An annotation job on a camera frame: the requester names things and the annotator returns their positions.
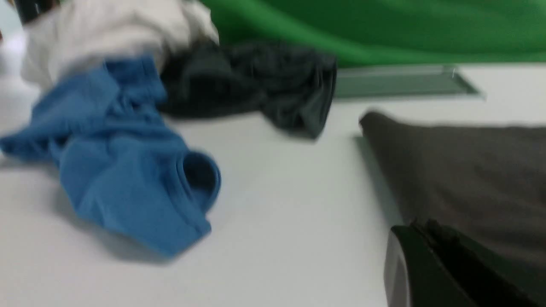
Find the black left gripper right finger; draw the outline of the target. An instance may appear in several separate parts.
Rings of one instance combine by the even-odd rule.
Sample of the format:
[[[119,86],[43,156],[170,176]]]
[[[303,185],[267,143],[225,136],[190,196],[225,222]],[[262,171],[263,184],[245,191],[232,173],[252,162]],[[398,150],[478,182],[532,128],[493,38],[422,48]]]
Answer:
[[[543,307],[545,278],[434,220],[413,222],[463,293],[479,307]]]

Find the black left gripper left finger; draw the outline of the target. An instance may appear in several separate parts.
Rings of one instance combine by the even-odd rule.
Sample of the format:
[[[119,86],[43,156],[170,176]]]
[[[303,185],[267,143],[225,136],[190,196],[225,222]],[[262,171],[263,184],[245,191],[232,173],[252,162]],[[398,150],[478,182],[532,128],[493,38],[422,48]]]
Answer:
[[[384,264],[389,307],[475,307],[414,227],[390,229]]]

